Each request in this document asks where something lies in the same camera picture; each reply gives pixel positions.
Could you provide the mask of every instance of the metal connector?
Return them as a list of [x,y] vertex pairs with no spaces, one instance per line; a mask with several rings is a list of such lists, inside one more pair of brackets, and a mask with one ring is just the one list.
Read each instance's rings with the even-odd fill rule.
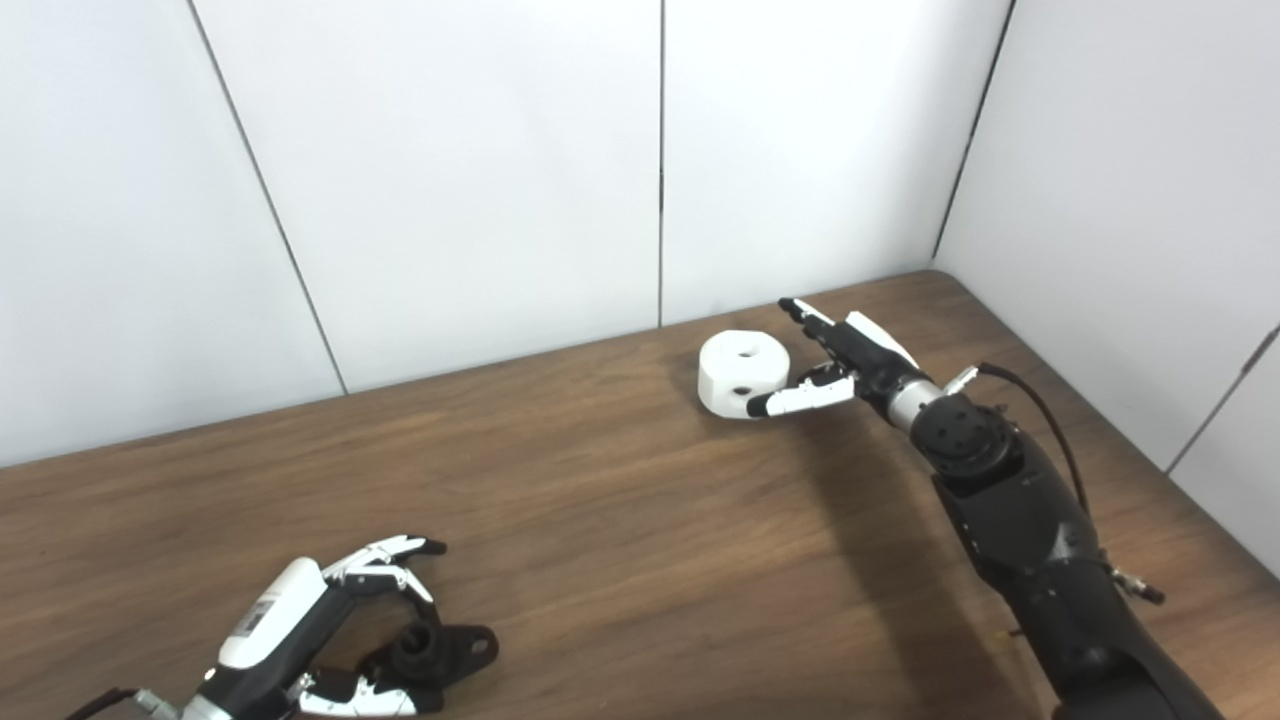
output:
[[177,707],[160,700],[160,696],[146,688],[133,693],[133,702],[138,703],[138,707],[155,720],[178,720],[182,716]]
[[955,395],[960,392],[961,389],[964,389],[966,384],[972,383],[973,379],[977,377],[978,377],[978,366],[969,365],[964,370],[960,370],[959,375],[951,378],[951,382],[948,382],[946,386],[942,387],[942,395]]
[[1148,584],[1138,575],[1130,575],[1129,573],[1121,571],[1119,568],[1112,568],[1111,579],[1115,584],[1120,585],[1120,589],[1129,597],[1146,600],[1152,605],[1165,603],[1165,593],[1155,585]]

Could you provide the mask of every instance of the white cylindrical object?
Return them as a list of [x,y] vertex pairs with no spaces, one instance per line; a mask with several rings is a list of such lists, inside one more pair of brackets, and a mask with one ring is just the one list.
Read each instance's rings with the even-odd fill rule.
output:
[[791,356],[772,336],[724,331],[698,355],[698,397],[721,418],[748,419],[746,401],[782,389],[790,372]]

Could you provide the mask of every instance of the wooden table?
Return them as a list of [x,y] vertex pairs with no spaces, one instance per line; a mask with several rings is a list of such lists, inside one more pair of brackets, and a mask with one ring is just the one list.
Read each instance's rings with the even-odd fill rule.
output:
[[[1280,584],[960,284],[810,300],[864,310],[940,379],[986,359],[1041,388],[1112,557],[1170,594],[1138,609],[1151,632],[1229,717],[1280,714]],[[502,639],[442,719],[1047,717],[905,438],[852,404],[701,409],[698,348],[726,328],[824,359],[760,307],[0,470],[0,716],[115,684],[184,702],[289,560],[407,532],[451,544],[413,565],[445,621]],[[1015,391],[972,389],[1053,446]],[[375,602],[321,659],[407,616]]]

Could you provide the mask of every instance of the black cable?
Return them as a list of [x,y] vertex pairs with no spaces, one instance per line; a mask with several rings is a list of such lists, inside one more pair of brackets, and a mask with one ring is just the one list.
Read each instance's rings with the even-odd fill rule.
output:
[[137,689],[111,688],[96,698],[86,702],[79,710],[67,716],[67,720],[86,720],[99,712],[111,707],[122,700],[128,700],[137,694]]
[[1042,398],[1039,393],[1032,388],[1032,386],[1027,384],[1027,380],[1019,378],[1012,370],[1006,370],[989,363],[979,363],[978,373],[983,375],[992,375],[1018,386],[1027,393],[1027,397],[1030,397],[1032,402],[1039,407],[1041,414],[1044,415],[1044,420],[1048,421],[1048,429],[1053,433],[1053,437],[1057,438],[1057,445],[1062,448],[1062,457],[1066,459],[1066,468],[1071,473],[1071,484],[1075,486],[1075,498],[1080,503],[1080,510],[1084,510],[1085,515],[1092,516],[1089,512],[1089,497],[1084,492],[1084,480],[1080,479],[1080,468],[1075,464],[1075,455],[1071,454],[1071,446],[1066,442],[1066,434],[1062,433],[1061,425],[1057,424],[1057,419],[1053,418],[1053,411],[1048,409],[1044,398]]

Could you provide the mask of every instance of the label sticker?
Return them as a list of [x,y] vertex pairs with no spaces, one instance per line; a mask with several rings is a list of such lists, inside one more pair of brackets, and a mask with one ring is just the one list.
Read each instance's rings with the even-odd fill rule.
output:
[[253,607],[250,607],[248,612],[246,612],[244,616],[241,618],[241,621],[236,624],[236,629],[232,630],[232,637],[247,638],[253,634],[253,628],[262,621],[262,618],[266,616],[266,612],[271,610],[273,605],[275,605],[274,600],[260,600],[255,602]]

